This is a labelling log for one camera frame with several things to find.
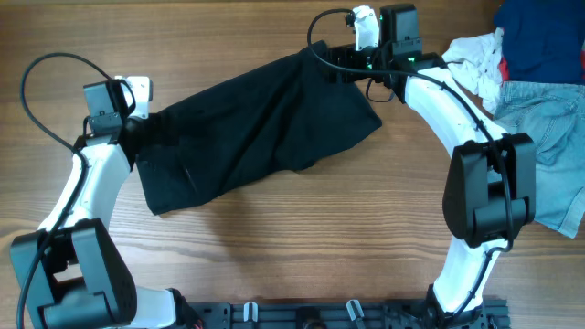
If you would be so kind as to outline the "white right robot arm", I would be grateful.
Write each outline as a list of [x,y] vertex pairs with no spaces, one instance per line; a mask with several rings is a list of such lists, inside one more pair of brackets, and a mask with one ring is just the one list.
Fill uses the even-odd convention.
[[383,84],[431,127],[451,163],[442,212],[452,234],[446,261],[419,307],[398,313],[422,328],[481,325],[483,289],[536,212],[536,151],[525,133],[493,123],[457,86],[446,62],[424,53],[412,4],[342,9],[354,43],[319,56],[334,80]]

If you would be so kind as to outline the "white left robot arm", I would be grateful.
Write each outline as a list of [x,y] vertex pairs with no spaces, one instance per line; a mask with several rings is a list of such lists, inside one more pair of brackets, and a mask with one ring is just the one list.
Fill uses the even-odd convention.
[[74,145],[58,203],[10,258],[21,288],[17,319],[36,328],[177,328],[193,311],[175,290],[135,285],[108,232],[149,119],[153,84],[117,77],[84,88],[90,116]]

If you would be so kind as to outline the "black shorts garment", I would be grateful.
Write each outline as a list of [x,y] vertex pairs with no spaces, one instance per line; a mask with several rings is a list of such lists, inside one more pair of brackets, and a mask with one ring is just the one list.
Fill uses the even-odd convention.
[[155,215],[197,207],[356,146],[382,121],[355,84],[331,82],[326,44],[273,61],[151,115],[136,165]]

